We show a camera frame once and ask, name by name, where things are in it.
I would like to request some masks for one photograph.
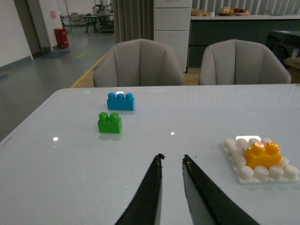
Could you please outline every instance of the toy block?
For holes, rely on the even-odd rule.
[[[299,170],[281,156],[280,146],[269,138],[227,138],[222,145],[240,184],[299,182]]]
[[[269,142],[266,146],[260,142],[253,143],[245,153],[247,166],[254,169],[256,166],[262,165],[268,169],[270,166],[279,165],[281,159],[279,152],[280,146],[275,142]]]
[[[122,120],[119,114],[113,112],[108,117],[106,112],[99,114],[98,128],[100,133],[119,134],[122,130]]]
[[[114,93],[108,94],[107,108],[109,110],[127,110],[133,111],[135,109],[135,98],[131,93],[119,93],[117,96]]]

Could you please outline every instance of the desk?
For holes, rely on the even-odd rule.
[[[133,93],[136,110],[119,111],[121,134],[99,134],[107,94],[119,90]],[[162,225],[192,224],[184,154],[258,223],[298,224],[300,184],[240,185],[221,143],[269,137],[300,168],[299,112],[296,84],[57,91],[0,142],[0,221],[114,224],[163,153]]]
[[[96,15],[84,16],[83,19],[88,19],[88,22],[87,22],[86,29],[85,29],[84,33],[88,33],[89,32],[90,19],[93,22],[94,31],[98,32],[98,29],[96,27],[96,23],[97,23],[97,16]]]
[[[97,16],[100,22],[100,31],[114,31],[113,20],[110,20],[113,13],[102,13]]]

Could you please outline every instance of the blue lego brick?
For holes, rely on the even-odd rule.
[[[122,119],[119,114],[113,112],[108,117],[106,112],[99,114],[98,129],[100,133],[119,134],[122,130]]]
[[[127,93],[124,97],[124,94],[117,94],[117,97],[114,93],[108,94],[107,108],[109,110],[127,110],[133,111],[135,109],[135,98],[131,93]]]

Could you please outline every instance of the door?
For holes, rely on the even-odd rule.
[[[42,55],[42,48],[27,0],[14,0],[33,58]]]

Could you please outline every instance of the gray armchair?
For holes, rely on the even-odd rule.
[[[233,39],[212,44],[205,49],[200,85],[290,82],[289,72],[262,44]]]
[[[95,87],[183,85],[173,49],[164,43],[136,39],[115,44],[99,63]]]

